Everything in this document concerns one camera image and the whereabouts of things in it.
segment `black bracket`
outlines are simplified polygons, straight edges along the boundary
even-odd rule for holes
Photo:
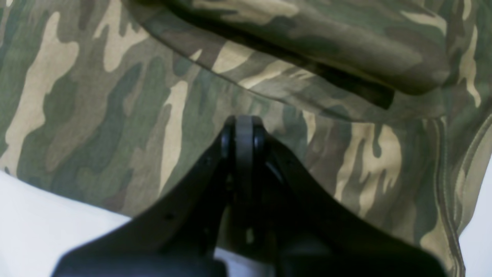
[[[225,277],[213,254],[226,206],[234,211],[232,225],[252,230],[253,245],[273,242],[278,277],[445,276],[432,255],[334,200],[259,117],[231,116],[173,190],[67,253],[53,277]]]

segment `camouflage jacket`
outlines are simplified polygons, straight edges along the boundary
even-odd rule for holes
[[[137,215],[254,114],[326,192],[464,276],[489,0],[0,0],[0,169]]]

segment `screw hole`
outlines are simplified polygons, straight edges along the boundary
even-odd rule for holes
[[[169,212],[167,214],[164,215],[164,220],[173,220],[174,218],[176,218],[176,214],[173,213],[173,212]]]

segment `white fabric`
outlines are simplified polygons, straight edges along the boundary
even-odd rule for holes
[[[460,237],[466,277],[492,276],[492,163],[477,208]],[[128,217],[66,199],[0,172],[0,277],[49,277],[66,251],[121,226]],[[215,251],[231,277],[269,277],[270,267]]]

